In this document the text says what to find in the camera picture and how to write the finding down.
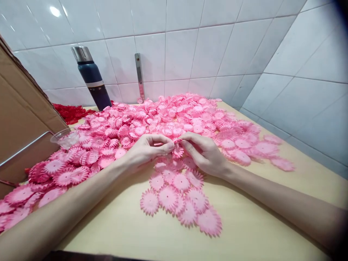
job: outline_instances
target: stainless steel lid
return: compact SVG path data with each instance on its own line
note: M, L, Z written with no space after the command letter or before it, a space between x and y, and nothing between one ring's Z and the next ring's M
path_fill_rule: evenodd
M86 46L71 47L77 62L93 62L92 55Z

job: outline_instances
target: plastic cup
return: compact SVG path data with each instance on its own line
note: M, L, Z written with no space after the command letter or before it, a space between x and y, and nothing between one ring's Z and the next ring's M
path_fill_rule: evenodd
M63 149L70 149L72 145L77 143L79 141L79 135L76 131L74 131L74 128L67 128L64 130L61 130L60 132L57 132L52 138L52 143L57 143L60 145Z

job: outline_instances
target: thermos bottle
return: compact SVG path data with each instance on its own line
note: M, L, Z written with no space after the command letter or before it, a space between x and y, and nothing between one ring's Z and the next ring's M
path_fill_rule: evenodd
M105 107L111 106L111 101L108 92L106 91L102 76L100 75L98 66L93 61L88 47L78 46L71 47L71 49L77 61L81 76L86 83L98 110L102 111Z

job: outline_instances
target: cardboard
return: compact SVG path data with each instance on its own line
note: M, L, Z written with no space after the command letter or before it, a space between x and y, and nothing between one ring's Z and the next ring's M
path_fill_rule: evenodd
M0 37L0 163L47 131L57 133L68 126L49 102L34 78L11 53ZM38 142L0 167L0 180L19 183L26 180L24 168L47 159L58 150L45 135ZM0 199L9 192L0 186Z

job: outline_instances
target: metal bracket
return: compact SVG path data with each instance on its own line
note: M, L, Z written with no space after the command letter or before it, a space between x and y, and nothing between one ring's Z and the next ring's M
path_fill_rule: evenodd
M54 133L52 131L46 131L45 133L43 133L41 136L37 137L35 140L33 140L31 143L29 143L28 145L26 145L24 148L22 148L21 150L17 151L15 154L13 154L11 157L9 157L7 160L5 160L4 162L0 163L0 167L4 166L7 162L9 162L11 159L13 159L14 157L16 157L18 154L20 154L22 151L24 151L26 148L28 148L30 145L34 144L35 142L37 142L39 139L41 139L43 136L45 136L46 134L51 133L52 135L54 135ZM17 187L17 184L13 184L7 181L3 181L0 180L0 183L3 184L7 184L13 187Z
M135 56L135 65L137 66L137 75L138 75L138 84L139 84L140 97L144 101L145 100L145 94L144 94L144 85L143 85L143 82L142 82L140 53L136 53L134 56Z

